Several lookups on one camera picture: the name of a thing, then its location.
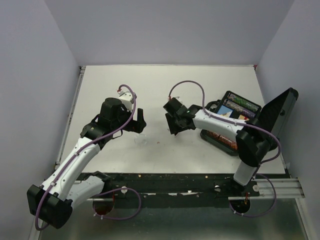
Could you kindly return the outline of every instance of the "wall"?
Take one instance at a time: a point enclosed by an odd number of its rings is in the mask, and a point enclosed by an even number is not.
[[[27,190],[53,171],[79,68],[43,0],[0,7],[0,239],[28,239]]]
[[[289,87],[299,91],[281,142],[289,171],[302,184],[314,226],[320,226],[319,12],[319,0],[295,0],[257,69],[266,101]]]
[[[81,65],[257,64],[293,0],[45,0]]]

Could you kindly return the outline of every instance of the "gray floor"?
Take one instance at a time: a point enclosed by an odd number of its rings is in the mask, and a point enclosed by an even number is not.
[[[248,213],[266,210],[269,200],[252,201]],[[134,209],[117,210],[124,217]],[[143,209],[126,221],[93,217],[92,203],[87,201],[72,213],[60,229],[48,227],[41,240],[305,240],[294,199],[278,200],[270,214],[245,218],[228,208]]]

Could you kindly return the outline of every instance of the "round black object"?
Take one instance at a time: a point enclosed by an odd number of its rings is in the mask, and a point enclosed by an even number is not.
[[[250,209],[250,200],[249,199],[246,201],[246,204],[245,204],[244,200],[231,200],[230,204],[231,204],[232,208],[240,214],[244,214],[244,213],[248,212]]]

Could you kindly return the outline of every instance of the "white table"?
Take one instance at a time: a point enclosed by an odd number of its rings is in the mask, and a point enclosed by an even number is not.
[[[206,103],[221,99],[230,90],[261,106],[264,100],[252,66],[174,66],[107,65],[87,66],[77,97],[73,118],[62,155],[69,154],[82,128],[100,112],[105,98],[118,97],[120,84],[129,85],[137,95],[137,107],[144,110],[147,144],[137,145],[136,133],[124,132],[110,141],[83,170],[105,173],[211,173],[233,174],[240,164],[232,157],[200,138],[200,130],[188,130],[174,137],[168,130],[163,105],[171,87],[183,80],[199,82],[206,93]],[[192,83],[178,86],[172,94],[187,107],[201,105],[201,90]],[[271,151],[266,158],[272,157]],[[284,174],[281,157],[265,163],[264,174]]]

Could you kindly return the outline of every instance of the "cable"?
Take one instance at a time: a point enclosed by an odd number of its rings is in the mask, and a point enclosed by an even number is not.
[[[112,216],[106,216],[106,215],[99,215],[96,212],[95,206],[93,206],[93,210],[94,210],[94,215],[93,216],[99,216],[99,217],[101,217],[101,219],[103,218],[103,219],[118,220],[118,221],[128,220],[128,219],[131,219],[131,218],[135,217],[140,212],[141,204],[142,204],[141,197],[140,197],[139,193],[136,190],[134,190],[132,188],[129,188],[129,187],[121,187],[121,188],[112,189],[110,191],[106,191],[104,193],[100,193],[98,195],[95,195],[95,197],[103,196],[103,195],[114,193],[116,191],[121,191],[121,190],[129,190],[129,191],[134,192],[137,195],[137,197],[139,199],[139,206],[138,206],[138,209],[136,210],[136,212],[134,214],[132,214],[131,216],[126,216],[126,217],[112,217]]]
[[[77,154],[80,154],[85,148],[87,148],[89,145],[91,144],[94,144],[102,139],[105,139],[113,134],[115,134],[116,132],[122,130],[131,120],[132,118],[134,117],[134,114],[135,114],[135,111],[136,111],[136,105],[137,105],[137,102],[136,102],[136,95],[134,93],[134,91],[126,84],[121,84],[118,88],[118,90],[121,90],[122,87],[125,87],[127,88],[130,93],[132,94],[133,96],[133,110],[132,110],[132,113],[130,115],[130,117],[128,118],[128,120],[121,126],[119,127],[118,129],[108,133],[107,135],[104,135],[104,136],[101,136],[101,137],[98,137],[97,139],[95,140],[92,140],[90,142],[88,142],[87,144],[85,144],[84,146],[82,146],[81,148],[79,148],[78,151],[76,151]],[[67,167],[70,165],[70,163],[76,158],[77,156],[76,155],[73,155],[68,161],[67,163],[63,166],[63,168],[61,169],[61,171],[56,175],[56,177],[54,178],[54,180],[52,181],[54,184],[58,181],[58,179],[61,177],[61,175],[64,173],[64,171],[67,169]],[[50,190],[53,188],[52,185],[50,185],[46,191],[44,192],[42,198],[40,199],[40,202],[38,204],[38,207],[36,209],[36,212],[35,212],[35,220],[34,220],[34,226],[35,226],[35,229],[38,230],[38,231],[42,231],[44,230],[46,227],[49,226],[49,224],[47,223],[45,226],[43,227],[39,227],[39,215],[40,215],[40,210],[41,210],[41,207],[46,199],[46,196],[48,195],[48,193],[50,192]]]
[[[277,157],[280,156],[281,151],[282,151],[281,143],[279,142],[278,138],[277,138],[275,135],[273,135],[271,132],[268,132],[267,130],[265,130],[265,129],[261,128],[261,127],[258,127],[258,126],[253,126],[253,125],[250,125],[250,124],[247,124],[247,123],[242,123],[242,122],[237,122],[237,123],[235,123],[235,122],[232,121],[232,120],[228,120],[228,119],[225,119],[225,118],[217,117],[217,116],[215,116],[215,115],[211,115],[211,114],[206,110],[206,108],[205,108],[205,96],[206,96],[206,95],[205,95],[205,90],[204,90],[204,88],[200,85],[200,83],[198,83],[198,82],[196,82],[196,81],[192,81],[192,80],[185,80],[185,81],[180,81],[180,82],[178,82],[176,85],[174,85],[174,86],[171,88],[171,90],[170,90],[170,92],[169,92],[169,100],[171,99],[171,93],[172,93],[172,91],[176,88],[176,86],[178,86],[178,85],[180,85],[180,84],[183,84],[183,83],[193,83],[193,84],[198,85],[198,86],[201,88],[201,91],[202,91],[202,110],[203,110],[203,112],[204,112],[206,115],[208,115],[210,118],[214,118],[214,119],[217,119],[217,120],[219,120],[219,121],[226,122],[226,123],[228,123],[228,124],[233,124],[233,125],[236,124],[236,125],[239,125],[239,126],[244,126],[244,127],[252,128],[252,129],[261,131],[261,132],[263,132],[263,133],[265,133],[265,134],[267,134],[267,135],[269,135],[270,137],[273,138],[273,140],[276,142],[276,144],[277,144],[277,146],[278,146],[278,152],[277,152],[277,154],[276,154],[275,156],[273,156],[273,157],[271,157],[271,158],[269,158],[269,159],[266,159],[266,160],[261,161],[260,164],[259,164],[259,166],[258,166],[257,169],[256,169],[255,174],[257,173],[257,171],[259,170],[260,166],[261,166],[263,163],[270,162],[270,161],[272,161],[272,160],[274,160],[274,159],[276,159]]]
[[[273,185],[273,183],[271,182],[271,180],[270,180],[268,177],[266,177],[265,175],[262,175],[262,174],[260,174],[260,173],[257,173],[257,175],[259,175],[259,176],[261,176],[261,177],[264,177],[264,178],[270,183],[270,185],[271,185],[271,187],[272,187],[272,189],[273,189],[274,197],[273,197],[273,203],[272,203],[271,207],[270,207],[267,211],[265,211],[265,212],[263,212],[263,213],[260,213],[260,214],[257,214],[257,215],[245,215],[245,214],[243,214],[243,213],[240,213],[240,212],[237,212],[236,210],[234,210],[234,208],[233,208],[232,205],[231,205],[231,202],[229,201],[229,207],[230,207],[230,209],[232,210],[232,212],[233,212],[234,214],[237,214],[237,215],[239,215],[239,216],[246,217],[246,218],[258,218],[258,217],[262,217],[262,216],[270,213],[270,212],[275,208],[276,202],[277,202],[277,193],[276,193],[275,186]]]

